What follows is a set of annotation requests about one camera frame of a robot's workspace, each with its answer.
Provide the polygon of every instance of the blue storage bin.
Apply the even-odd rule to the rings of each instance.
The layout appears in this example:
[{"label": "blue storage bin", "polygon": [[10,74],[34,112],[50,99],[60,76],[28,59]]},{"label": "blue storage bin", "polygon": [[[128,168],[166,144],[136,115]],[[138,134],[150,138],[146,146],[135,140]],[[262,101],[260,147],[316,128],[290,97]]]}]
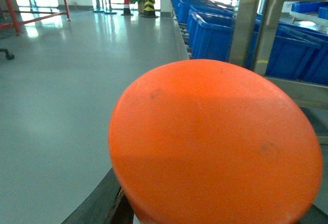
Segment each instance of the blue storage bin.
[{"label": "blue storage bin", "polygon": [[[187,30],[189,31],[189,40],[188,40],[188,45],[190,48],[194,48],[194,44],[196,42],[196,37],[195,35],[197,34],[198,30],[198,20],[201,16],[206,16],[209,17],[211,16],[214,18],[215,16],[218,16],[218,14],[211,14],[211,13],[201,13],[201,12],[193,12],[190,10],[190,16],[188,17],[188,22],[187,22]],[[221,16],[220,21],[217,23],[222,23],[221,21],[223,20],[231,20],[231,17],[226,17],[226,16]]]},{"label": "blue storage bin", "polygon": [[320,7],[318,17],[328,19],[328,7]]},{"label": "blue storage bin", "polygon": [[[247,68],[252,65],[257,34],[254,32]],[[311,42],[305,38],[305,35],[293,34],[287,27],[279,27],[265,74],[272,77],[298,79],[315,51],[321,48],[318,41]]]},{"label": "blue storage bin", "polygon": [[297,2],[292,4],[292,11],[298,13],[310,13],[319,11],[320,7],[324,7],[326,2]]},{"label": "blue storage bin", "polygon": [[178,21],[180,23],[187,23],[190,6],[192,6],[192,5],[203,5],[203,6],[206,6],[209,8],[214,8],[214,9],[219,8],[220,9],[220,7],[218,7],[217,5],[213,4],[210,1],[200,2],[200,1],[180,0],[180,3],[178,4],[178,12],[177,12]]},{"label": "blue storage bin", "polygon": [[225,10],[217,6],[191,5],[190,10],[192,12],[210,13],[210,14],[217,14],[217,15],[228,16],[228,17],[232,17],[234,15],[232,11]]},{"label": "blue storage bin", "polygon": [[196,13],[193,57],[225,61],[231,41],[231,17]]},{"label": "blue storage bin", "polygon": [[317,54],[310,65],[307,65],[300,76],[301,80],[328,85],[328,35],[317,31],[305,31],[301,28],[300,32],[322,40],[323,52]]}]

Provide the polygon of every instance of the gray floor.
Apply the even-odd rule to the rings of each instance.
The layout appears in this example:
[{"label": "gray floor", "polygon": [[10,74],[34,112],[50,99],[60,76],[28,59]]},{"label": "gray floor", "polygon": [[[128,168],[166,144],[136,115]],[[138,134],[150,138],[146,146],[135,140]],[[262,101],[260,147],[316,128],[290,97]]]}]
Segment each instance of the gray floor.
[{"label": "gray floor", "polygon": [[171,18],[72,13],[0,31],[0,223],[61,223],[111,168],[123,90],[178,60]]}]

